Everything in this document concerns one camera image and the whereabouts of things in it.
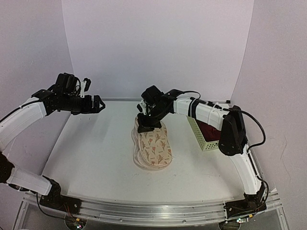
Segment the floral mesh laundry bag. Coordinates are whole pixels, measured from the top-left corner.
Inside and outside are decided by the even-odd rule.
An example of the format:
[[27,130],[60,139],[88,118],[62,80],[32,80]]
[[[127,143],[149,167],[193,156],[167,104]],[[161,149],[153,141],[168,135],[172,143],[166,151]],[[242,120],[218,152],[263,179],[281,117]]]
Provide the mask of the floral mesh laundry bag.
[[168,141],[167,128],[161,122],[161,128],[139,133],[138,119],[135,118],[131,137],[134,144],[133,161],[145,170],[161,170],[166,168],[173,159]]

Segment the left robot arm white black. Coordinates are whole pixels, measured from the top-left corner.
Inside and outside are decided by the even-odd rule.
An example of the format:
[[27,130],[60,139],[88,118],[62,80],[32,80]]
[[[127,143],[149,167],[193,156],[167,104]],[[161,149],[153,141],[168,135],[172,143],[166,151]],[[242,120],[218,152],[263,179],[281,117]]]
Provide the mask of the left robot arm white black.
[[[56,82],[48,89],[41,89],[31,95],[0,121],[0,150],[14,141],[35,122],[53,112],[66,111],[71,115],[98,114],[106,105],[99,95],[87,95],[91,80],[80,80],[73,74],[60,73]],[[82,201],[62,195],[58,182],[43,175],[37,175],[10,162],[0,155],[0,182],[22,192],[32,192],[39,197],[39,205],[51,209],[79,213]]]

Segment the dark red bra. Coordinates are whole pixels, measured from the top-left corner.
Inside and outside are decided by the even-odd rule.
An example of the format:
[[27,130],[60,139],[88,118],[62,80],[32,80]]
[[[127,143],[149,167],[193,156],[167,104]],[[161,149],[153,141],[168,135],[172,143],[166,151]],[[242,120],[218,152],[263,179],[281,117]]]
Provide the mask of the dark red bra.
[[196,120],[196,123],[205,141],[211,142],[211,141],[218,141],[220,139],[221,131],[199,120]]

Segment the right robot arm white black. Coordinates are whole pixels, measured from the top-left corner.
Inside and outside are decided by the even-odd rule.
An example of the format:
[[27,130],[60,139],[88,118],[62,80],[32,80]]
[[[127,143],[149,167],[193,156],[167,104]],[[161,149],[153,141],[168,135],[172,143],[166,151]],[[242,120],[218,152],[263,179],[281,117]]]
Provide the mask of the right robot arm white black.
[[162,119],[169,113],[185,115],[220,131],[218,149],[230,158],[244,187],[244,199],[225,204],[228,218],[264,211],[269,186],[261,178],[249,151],[265,141],[248,144],[243,115],[250,117],[257,125],[260,124],[258,120],[238,106],[221,107],[218,103],[204,101],[200,97],[184,95],[184,91],[176,89],[163,93],[154,85],[147,88],[137,104],[138,132],[147,133],[161,128]]

